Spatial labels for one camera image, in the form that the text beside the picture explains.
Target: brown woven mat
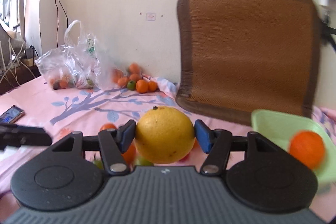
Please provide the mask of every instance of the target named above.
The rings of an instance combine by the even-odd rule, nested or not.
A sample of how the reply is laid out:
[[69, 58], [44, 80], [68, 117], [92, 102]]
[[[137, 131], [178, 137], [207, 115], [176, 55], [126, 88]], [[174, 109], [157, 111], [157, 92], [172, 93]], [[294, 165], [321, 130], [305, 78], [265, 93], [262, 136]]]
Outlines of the brown woven mat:
[[310, 117], [320, 56], [312, 0], [179, 0], [186, 110], [250, 125], [269, 109]]

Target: phone screen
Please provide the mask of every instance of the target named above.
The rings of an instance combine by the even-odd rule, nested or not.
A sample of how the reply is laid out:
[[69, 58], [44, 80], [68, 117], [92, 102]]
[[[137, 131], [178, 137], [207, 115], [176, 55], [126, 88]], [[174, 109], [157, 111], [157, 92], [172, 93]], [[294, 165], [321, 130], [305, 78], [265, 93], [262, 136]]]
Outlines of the phone screen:
[[0, 122], [10, 123], [22, 113], [22, 109], [18, 108], [17, 106], [12, 106], [9, 110], [0, 116]]

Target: plastic bag handle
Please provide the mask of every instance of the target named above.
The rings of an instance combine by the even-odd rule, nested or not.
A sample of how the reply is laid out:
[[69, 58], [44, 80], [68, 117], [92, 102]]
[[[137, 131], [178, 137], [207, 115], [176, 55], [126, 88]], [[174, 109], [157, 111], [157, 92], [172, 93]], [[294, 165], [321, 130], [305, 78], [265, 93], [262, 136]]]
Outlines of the plastic bag handle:
[[82, 22], [80, 22], [79, 20], [74, 20], [64, 33], [64, 45], [75, 46], [75, 44], [73, 43], [72, 39], [69, 36], [69, 32], [71, 31], [72, 27], [77, 23], [79, 23], [80, 26], [79, 41], [85, 41], [85, 31]]

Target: bed sheet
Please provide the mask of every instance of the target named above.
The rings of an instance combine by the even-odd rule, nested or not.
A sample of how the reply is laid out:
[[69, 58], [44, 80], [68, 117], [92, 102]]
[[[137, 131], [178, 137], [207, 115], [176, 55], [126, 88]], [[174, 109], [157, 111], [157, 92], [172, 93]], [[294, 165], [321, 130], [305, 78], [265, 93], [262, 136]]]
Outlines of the bed sheet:
[[[127, 89], [111, 90], [52, 90], [43, 77], [30, 81], [7, 94], [0, 96], [0, 113], [12, 105], [22, 108], [26, 115], [18, 124], [43, 127], [53, 137], [53, 142], [72, 131], [82, 131], [83, 135], [96, 135], [99, 128], [107, 122], [116, 126], [125, 124], [129, 119], [138, 120], [153, 106], [165, 105], [176, 107], [191, 121], [201, 119], [210, 129], [224, 128], [236, 136], [246, 136], [251, 130], [248, 126], [225, 122], [205, 117], [181, 109], [175, 102], [179, 85], [166, 79], [155, 78], [160, 91], [139, 94]], [[314, 108], [314, 120], [321, 123], [326, 132], [336, 143], [336, 111]], [[18, 205], [10, 192], [10, 179], [15, 170], [40, 153], [43, 148], [21, 147], [8, 148], [0, 155], [0, 221], [5, 220]], [[87, 153], [87, 159], [94, 153]], [[230, 155], [228, 168], [241, 161], [242, 152]], [[174, 165], [201, 166], [206, 155], [200, 150], [193, 150], [187, 161]], [[316, 195], [311, 209], [325, 221], [330, 221], [336, 213], [336, 185], [332, 184]]]

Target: light green bowl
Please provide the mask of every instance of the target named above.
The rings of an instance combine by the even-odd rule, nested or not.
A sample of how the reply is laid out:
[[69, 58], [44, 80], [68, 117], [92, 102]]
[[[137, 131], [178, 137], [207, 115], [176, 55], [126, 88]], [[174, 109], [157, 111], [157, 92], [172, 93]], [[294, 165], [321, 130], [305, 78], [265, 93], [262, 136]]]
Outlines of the light green bowl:
[[317, 122], [301, 116], [263, 109], [253, 111], [251, 120], [254, 131], [286, 151], [291, 138], [299, 130], [311, 130], [319, 134], [324, 141], [326, 155], [314, 173], [319, 186], [336, 181], [336, 146]]

